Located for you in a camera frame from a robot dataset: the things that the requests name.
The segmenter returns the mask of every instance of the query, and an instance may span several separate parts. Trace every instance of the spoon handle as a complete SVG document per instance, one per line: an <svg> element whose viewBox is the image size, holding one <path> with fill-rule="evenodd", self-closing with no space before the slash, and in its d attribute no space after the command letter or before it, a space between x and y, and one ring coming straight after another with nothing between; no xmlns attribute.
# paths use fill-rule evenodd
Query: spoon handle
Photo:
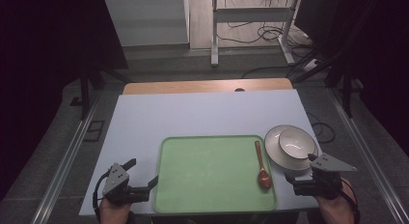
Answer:
<svg viewBox="0 0 409 224"><path fill-rule="evenodd" d="M257 157L259 158L259 168L261 170L265 170L264 165L262 163L261 148L259 146L259 141L255 142L255 146L256 146Z"/></svg>

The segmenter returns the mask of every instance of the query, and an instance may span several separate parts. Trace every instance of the white plate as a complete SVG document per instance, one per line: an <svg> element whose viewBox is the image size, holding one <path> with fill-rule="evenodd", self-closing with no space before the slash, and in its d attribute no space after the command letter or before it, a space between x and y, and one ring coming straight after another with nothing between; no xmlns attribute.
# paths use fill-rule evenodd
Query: white plate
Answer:
<svg viewBox="0 0 409 224"><path fill-rule="evenodd" d="M289 170L301 171L311 167L310 160L307 158L295 158L287 154L280 146L279 139L283 130L289 128L297 128L296 126L275 126L271 128L265 135L265 149L270 158L278 165ZM318 154L318 148L314 142L314 154Z"/></svg>

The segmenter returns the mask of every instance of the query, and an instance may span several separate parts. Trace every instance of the metal track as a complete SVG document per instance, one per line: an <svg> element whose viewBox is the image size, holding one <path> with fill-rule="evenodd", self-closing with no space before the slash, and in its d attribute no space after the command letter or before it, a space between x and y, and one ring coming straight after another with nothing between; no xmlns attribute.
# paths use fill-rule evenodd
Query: metal track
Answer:
<svg viewBox="0 0 409 224"><path fill-rule="evenodd" d="M329 89L329 94L331 99L333 100L334 105L337 108L338 113L341 116L346 129L352 137L352 140L357 147L361 158L368 167L370 175L372 176L386 204L388 205L391 214L394 216L396 223L409 223L409 217L399 197L397 196L394 187L388 181L381 167L376 162L375 157L370 151L368 144L362 136L360 130L355 125L354 120L350 119L343 111L339 94L337 93L337 91L335 91L335 89Z"/></svg>
<svg viewBox="0 0 409 224"><path fill-rule="evenodd" d="M85 119L82 120L79 124L78 129L76 130L71 143L69 144L66 154L61 160L50 185L48 186L44 196L42 197L41 203L37 208L37 211L34 214L31 223L40 224L46 223L48 221L54 205L57 202L57 198L61 192L61 189L63 188L64 182L66 181L72 162L75 160L75 156L78 152L79 147L81 146L81 142L84 138L85 132L87 131L88 125L93 118L96 106L99 101L99 97L100 91L95 91L95 94L91 99L90 111L88 112L88 115L85 117Z"/></svg>

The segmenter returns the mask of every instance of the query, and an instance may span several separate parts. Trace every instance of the wooden panel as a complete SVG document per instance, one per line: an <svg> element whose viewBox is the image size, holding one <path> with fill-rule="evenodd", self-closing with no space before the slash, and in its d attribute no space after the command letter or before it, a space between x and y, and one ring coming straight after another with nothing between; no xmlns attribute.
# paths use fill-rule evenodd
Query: wooden panel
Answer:
<svg viewBox="0 0 409 224"><path fill-rule="evenodd" d="M286 78L208 80L129 83L123 90L124 95L178 94L233 92L241 88L245 91L291 90L291 82Z"/></svg>

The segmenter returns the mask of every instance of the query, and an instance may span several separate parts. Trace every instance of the wooden floor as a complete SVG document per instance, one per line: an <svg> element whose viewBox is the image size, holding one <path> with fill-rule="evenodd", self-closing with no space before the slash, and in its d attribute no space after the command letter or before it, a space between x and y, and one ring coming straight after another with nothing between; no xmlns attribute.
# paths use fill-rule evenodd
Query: wooden floor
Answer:
<svg viewBox="0 0 409 224"><path fill-rule="evenodd" d="M257 7L290 7L292 0L217 0L218 8L257 8ZM190 48L209 49L211 43L212 0L189 0L190 11ZM255 22L240 27L230 27L243 23L219 23L217 33L220 38L233 39L233 42L219 39L219 47L247 47L278 45L277 40L266 41L259 39L258 29L262 26L273 26L279 29L284 27L282 22ZM309 43L303 32L292 25L290 36L300 43Z"/></svg>

